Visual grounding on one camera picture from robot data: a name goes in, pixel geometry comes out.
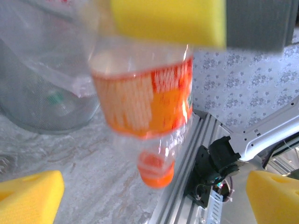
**floral wallpaper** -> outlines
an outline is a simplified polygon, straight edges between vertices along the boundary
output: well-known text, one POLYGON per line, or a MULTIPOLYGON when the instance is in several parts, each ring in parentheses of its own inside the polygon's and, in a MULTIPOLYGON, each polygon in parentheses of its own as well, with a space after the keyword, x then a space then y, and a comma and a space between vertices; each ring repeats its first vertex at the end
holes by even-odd
MULTIPOLYGON (((293 42, 299 41, 299 29, 293 42)), ((194 55, 193 107, 233 131, 249 127, 299 95, 299 45, 281 55, 244 51, 194 55)))

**countertop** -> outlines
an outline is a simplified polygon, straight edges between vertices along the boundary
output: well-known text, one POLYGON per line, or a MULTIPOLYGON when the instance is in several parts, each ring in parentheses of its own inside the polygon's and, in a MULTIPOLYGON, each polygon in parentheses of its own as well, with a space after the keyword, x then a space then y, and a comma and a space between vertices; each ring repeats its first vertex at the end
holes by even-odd
POLYGON ((143 184, 110 136, 100 110, 88 126, 63 136, 25 131, 0 115, 1 152, 17 164, 0 182, 60 170, 65 191, 54 224, 145 224, 162 191, 143 184))
MULTIPOLYGON (((233 131, 246 128, 299 94, 298 58, 299 45, 287 47, 282 56, 199 51, 194 108, 233 131)), ((0 182, 44 170, 62 172, 65 192, 55 224, 146 224, 162 194, 146 187, 135 165, 113 149, 100 110, 89 125, 62 136, 30 133, 0 115, 0 147, 16 163, 0 182)))

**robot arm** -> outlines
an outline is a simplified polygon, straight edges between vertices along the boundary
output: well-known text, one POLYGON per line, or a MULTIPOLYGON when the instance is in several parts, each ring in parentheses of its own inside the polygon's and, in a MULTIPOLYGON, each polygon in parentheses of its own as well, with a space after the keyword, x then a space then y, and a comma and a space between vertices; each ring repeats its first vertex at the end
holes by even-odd
POLYGON ((261 151, 299 132, 299 96, 242 133, 215 140, 198 149, 193 172, 198 184, 212 186, 239 170, 261 151))
POLYGON ((299 96, 243 133, 230 135, 229 144, 241 161, 249 161, 267 147, 299 132, 299 96))

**orange label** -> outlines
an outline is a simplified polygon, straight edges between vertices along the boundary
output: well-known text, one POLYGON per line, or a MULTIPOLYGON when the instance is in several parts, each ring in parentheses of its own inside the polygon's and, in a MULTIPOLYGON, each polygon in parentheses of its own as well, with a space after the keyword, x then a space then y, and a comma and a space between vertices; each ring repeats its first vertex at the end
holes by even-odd
POLYGON ((151 138, 185 124, 192 113, 192 59, 128 77, 93 71, 101 108, 120 133, 151 138))

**gray panel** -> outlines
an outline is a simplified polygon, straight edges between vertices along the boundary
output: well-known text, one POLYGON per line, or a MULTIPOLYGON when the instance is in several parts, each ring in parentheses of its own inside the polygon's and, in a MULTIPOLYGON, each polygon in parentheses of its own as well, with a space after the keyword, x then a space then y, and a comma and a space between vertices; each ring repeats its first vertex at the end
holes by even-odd
POLYGON ((293 4, 292 0, 227 0, 228 47, 282 52, 293 4))
POLYGON ((286 40, 285 40, 286 46, 290 45, 293 40, 295 22, 296 22, 296 17, 297 17, 297 13, 298 13, 298 5, 299 5, 299 0, 292 0, 291 13, 290 13, 290 17, 289 17, 288 30, 286 33, 286 40))

